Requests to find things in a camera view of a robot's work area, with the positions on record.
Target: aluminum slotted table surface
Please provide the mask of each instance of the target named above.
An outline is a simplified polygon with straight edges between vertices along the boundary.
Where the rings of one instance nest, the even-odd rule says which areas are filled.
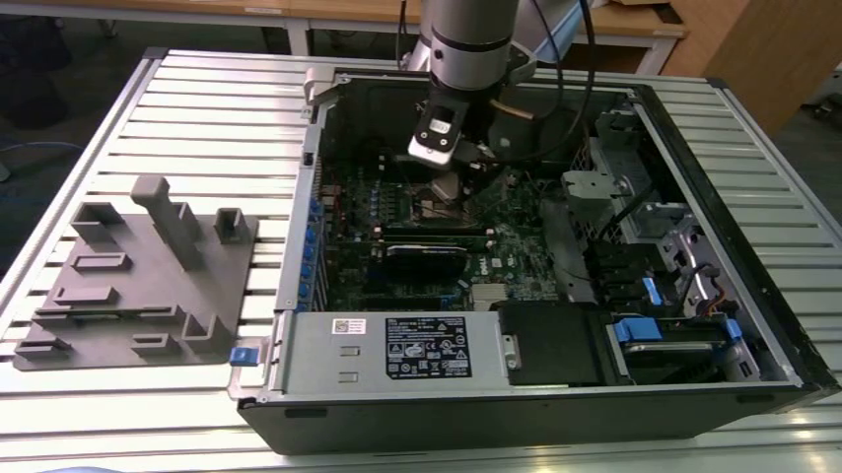
[[[238,334],[270,333],[307,123],[305,72],[326,63],[393,68],[390,61],[176,50],[140,63],[0,286],[0,471],[833,471],[842,464],[842,395],[689,440],[289,457],[235,411],[228,365],[12,368],[74,245],[78,205],[108,201],[138,210],[130,190],[139,173],[166,175],[174,200],[196,214],[239,207],[259,216]],[[732,93],[702,79],[601,79],[658,92],[816,347],[842,372],[842,231]],[[258,384],[262,369],[250,370],[244,383]]]

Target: motherboard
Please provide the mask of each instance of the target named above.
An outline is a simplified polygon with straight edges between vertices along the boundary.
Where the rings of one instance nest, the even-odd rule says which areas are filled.
[[[447,202],[410,163],[327,164],[329,310],[489,310],[555,301],[538,205],[547,182],[506,170]]]

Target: power supply label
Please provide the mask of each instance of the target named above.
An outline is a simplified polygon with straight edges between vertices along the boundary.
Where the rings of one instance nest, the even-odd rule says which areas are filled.
[[[465,317],[387,318],[386,374],[391,379],[471,377]]]

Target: white label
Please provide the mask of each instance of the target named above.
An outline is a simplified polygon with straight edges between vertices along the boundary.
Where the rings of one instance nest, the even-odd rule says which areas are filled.
[[[677,36],[677,37],[682,37],[685,35],[685,33],[682,32],[671,32],[670,30],[655,30],[653,34],[655,36]]]
[[[263,15],[281,15],[283,10],[281,8],[243,8],[246,13],[260,13]]]
[[[333,320],[334,335],[365,335],[366,319],[365,318],[335,318]]]
[[[441,133],[446,135],[450,132],[450,123],[442,120],[437,120],[435,118],[430,121],[430,130],[435,133]]]

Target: table leg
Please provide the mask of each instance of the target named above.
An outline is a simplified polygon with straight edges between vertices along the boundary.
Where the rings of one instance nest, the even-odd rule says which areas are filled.
[[[98,20],[96,23],[100,26],[100,32],[108,39],[118,37],[118,20]]]
[[[294,56],[310,56],[311,55],[311,42],[310,42],[310,21],[306,18],[289,18],[287,19],[287,35],[290,36],[290,49]]]
[[[651,47],[646,50],[635,74],[645,76],[657,76],[661,74],[661,69],[663,69],[663,65],[667,63],[677,42],[678,39],[674,37],[659,37],[654,40]]]

